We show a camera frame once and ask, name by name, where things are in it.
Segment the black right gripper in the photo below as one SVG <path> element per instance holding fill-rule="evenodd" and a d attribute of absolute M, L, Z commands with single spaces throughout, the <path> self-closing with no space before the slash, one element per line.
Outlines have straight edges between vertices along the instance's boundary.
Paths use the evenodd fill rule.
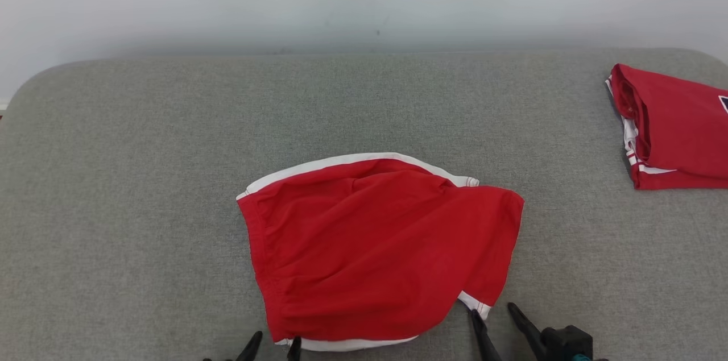
<path fill-rule="evenodd" d="M 543 331 L 526 317 L 515 303 L 508 303 L 508 312 L 515 326 L 525 336 L 536 361 L 609 361 L 594 356 L 594 339 L 579 327 L 562 329 L 547 327 Z M 470 310 L 470 321 L 481 361 L 502 361 L 493 345 L 480 313 Z"/>

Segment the red shorts with white panels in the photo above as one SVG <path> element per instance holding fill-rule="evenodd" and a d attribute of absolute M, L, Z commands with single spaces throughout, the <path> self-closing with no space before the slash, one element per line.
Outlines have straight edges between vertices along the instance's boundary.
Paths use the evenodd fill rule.
<path fill-rule="evenodd" d="M 400 153 L 310 161 L 237 196 L 276 345 L 398 345 L 455 303 L 486 321 L 506 284 L 517 192 Z"/>

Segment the red jersey with white stripes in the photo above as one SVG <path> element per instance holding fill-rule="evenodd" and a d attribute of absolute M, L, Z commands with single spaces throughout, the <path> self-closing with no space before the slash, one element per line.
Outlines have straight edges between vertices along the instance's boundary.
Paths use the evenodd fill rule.
<path fill-rule="evenodd" d="M 635 189 L 728 188 L 728 90 L 622 64 L 605 84 Z"/>

